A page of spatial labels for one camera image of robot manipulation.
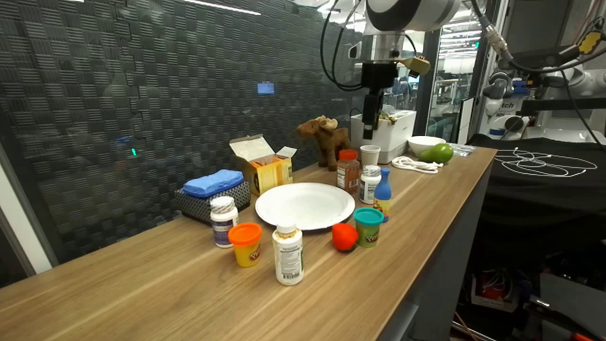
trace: light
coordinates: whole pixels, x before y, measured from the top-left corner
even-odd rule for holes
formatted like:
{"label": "light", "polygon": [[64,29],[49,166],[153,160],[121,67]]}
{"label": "light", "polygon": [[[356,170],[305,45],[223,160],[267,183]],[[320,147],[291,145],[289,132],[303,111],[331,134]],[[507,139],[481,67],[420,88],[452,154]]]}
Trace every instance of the light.
{"label": "light", "polygon": [[231,7],[231,5],[221,5],[221,3],[212,3],[212,1],[202,1],[202,0],[183,0],[187,3],[197,3],[197,5],[206,5],[206,7],[216,7],[223,10],[236,10],[236,12],[246,12],[246,14],[261,14],[259,10],[250,10],[244,7]]}

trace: gray acoustic panel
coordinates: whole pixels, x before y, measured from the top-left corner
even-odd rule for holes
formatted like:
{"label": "gray acoustic panel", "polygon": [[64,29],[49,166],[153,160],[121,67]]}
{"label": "gray acoustic panel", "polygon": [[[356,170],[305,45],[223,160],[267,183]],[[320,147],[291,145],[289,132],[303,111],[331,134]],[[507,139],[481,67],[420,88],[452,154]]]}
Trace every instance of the gray acoustic panel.
{"label": "gray acoustic panel", "polygon": [[[19,175],[43,196],[60,260],[170,219],[185,179],[236,166],[231,137],[295,145],[301,168],[316,145],[295,124],[348,117],[359,92],[323,77],[320,12],[284,0],[225,3],[261,14],[180,0],[0,1],[5,147],[30,168]],[[329,24],[327,50],[337,33]],[[259,94],[261,81],[274,92]]]}

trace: blue lid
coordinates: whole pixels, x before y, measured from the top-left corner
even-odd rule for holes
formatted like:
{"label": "blue lid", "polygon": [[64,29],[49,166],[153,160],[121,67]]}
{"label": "blue lid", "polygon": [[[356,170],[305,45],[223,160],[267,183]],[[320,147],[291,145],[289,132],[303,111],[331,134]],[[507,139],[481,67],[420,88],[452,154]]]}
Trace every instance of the blue lid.
{"label": "blue lid", "polygon": [[363,224],[376,224],[378,226],[382,223],[384,215],[382,215],[382,211],[365,206],[365,207],[358,207],[354,211],[354,219]]}

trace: small jar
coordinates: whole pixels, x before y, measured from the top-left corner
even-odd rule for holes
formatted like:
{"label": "small jar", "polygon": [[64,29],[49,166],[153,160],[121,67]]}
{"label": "small jar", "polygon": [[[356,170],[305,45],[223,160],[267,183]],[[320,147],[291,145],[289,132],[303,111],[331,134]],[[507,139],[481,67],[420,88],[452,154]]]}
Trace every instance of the small jar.
{"label": "small jar", "polygon": [[359,160],[356,149],[339,149],[337,185],[356,194],[359,181]]}
{"label": "small jar", "polygon": [[214,243],[219,247],[231,247],[227,232],[238,223],[238,207],[234,206],[234,198],[229,194],[214,196],[210,200],[210,219]]}
{"label": "small jar", "polygon": [[380,181],[380,166],[376,164],[365,164],[363,171],[359,175],[359,198],[365,204],[375,202],[375,189]]}

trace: lime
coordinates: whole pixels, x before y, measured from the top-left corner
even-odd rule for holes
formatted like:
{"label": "lime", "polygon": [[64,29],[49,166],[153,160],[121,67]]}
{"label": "lime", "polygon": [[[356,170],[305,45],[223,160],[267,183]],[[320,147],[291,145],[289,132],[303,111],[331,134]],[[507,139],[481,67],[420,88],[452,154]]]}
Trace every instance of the lime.
{"label": "lime", "polygon": [[433,147],[424,151],[420,158],[428,162],[447,162],[452,158],[452,154],[454,149],[450,147],[450,143],[435,143]]}

